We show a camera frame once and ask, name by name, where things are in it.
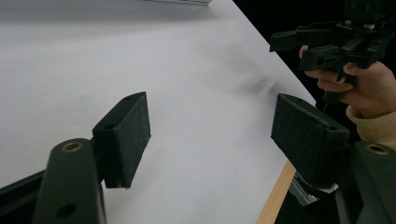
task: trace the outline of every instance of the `black foam pad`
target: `black foam pad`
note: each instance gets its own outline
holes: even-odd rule
[[[307,184],[329,188],[335,158],[347,148],[349,130],[308,102],[279,94],[271,137]]]
[[[93,128],[96,153],[104,156],[107,188],[131,187],[151,137],[145,92],[123,98]]]

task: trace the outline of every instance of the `beige sleeve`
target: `beige sleeve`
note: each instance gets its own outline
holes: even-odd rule
[[[346,116],[357,126],[363,141],[370,141],[396,150],[396,111],[375,119],[363,119],[361,113],[349,106]]]

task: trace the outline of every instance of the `finger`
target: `finger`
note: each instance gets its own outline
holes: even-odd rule
[[[303,53],[306,50],[308,50],[308,46],[307,45],[302,45],[301,48],[300,48],[300,52],[299,52],[300,59],[303,57]]]
[[[349,91],[353,88],[353,86],[349,83],[334,83],[323,79],[318,80],[318,87],[325,91],[334,92]]]
[[[374,79],[382,78],[383,76],[393,77],[393,73],[390,69],[381,62],[373,63],[367,69],[359,68],[355,63],[347,63],[344,66],[344,72],[352,76],[369,77]]]
[[[329,70],[305,71],[305,74],[309,77],[323,79],[334,83],[343,83],[345,81],[344,79],[337,81],[338,74]]]

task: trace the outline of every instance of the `white table surface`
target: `white table surface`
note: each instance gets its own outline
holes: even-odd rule
[[[0,187],[147,92],[152,136],[132,187],[105,189],[111,224],[254,223],[286,161],[276,95],[314,103],[231,0],[3,0],[0,50]]]

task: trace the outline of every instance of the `human hand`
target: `human hand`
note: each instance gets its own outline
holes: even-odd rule
[[[308,46],[300,48],[300,58]],[[365,119],[374,119],[396,111],[396,79],[392,71],[381,62],[367,69],[355,63],[344,66],[344,72],[356,78],[354,84],[337,81],[338,74],[328,70],[305,71],[318,79],[318,86],[325,91],[344,92],[341,102],[361,112]]]

